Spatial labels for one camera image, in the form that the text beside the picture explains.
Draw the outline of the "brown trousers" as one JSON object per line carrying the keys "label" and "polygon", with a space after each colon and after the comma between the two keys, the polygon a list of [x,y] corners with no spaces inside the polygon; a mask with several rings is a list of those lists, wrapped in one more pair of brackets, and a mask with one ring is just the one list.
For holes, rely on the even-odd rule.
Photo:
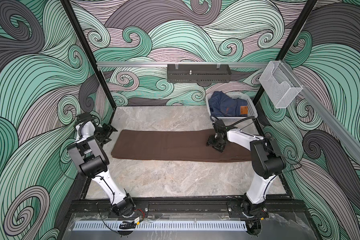
{"label": "brown trousers", "polygon": [[213,129],[184,132],[123,130],[111,151],[115,159],[234,163],[250,162],[251,153],[228,142],[221,153],[207,146]]}

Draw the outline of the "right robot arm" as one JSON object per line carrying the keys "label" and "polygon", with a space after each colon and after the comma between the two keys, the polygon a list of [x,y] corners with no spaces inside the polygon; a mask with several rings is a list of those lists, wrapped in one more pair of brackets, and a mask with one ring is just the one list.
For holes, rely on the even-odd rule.
{"label": "right robot arm", "polygon": [[265,218],[265,201],[269,188],[278,175],[286,168],[286,160],[281,156],[277,141],[240,130],[219,130],[209,136],[207,146],[223,152],[227,143],[235,143],[250,151],[255,172],[251,186],[240,205],[245,218]]}

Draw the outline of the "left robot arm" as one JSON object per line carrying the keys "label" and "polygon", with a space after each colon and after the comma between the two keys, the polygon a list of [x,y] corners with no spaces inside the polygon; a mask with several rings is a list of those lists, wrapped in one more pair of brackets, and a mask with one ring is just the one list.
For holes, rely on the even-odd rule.
{"label": "left robot arm", "polygon": [[110,200],[112,211],[117,216],[129,217],[135,211],[135,203],[129,193],[118,186],[111,177],[109,158],[103,146],[111,141],[117,130],[90,113],[77,116],[76,140],[67,147],[67,152],[79,174],[95,181]]}

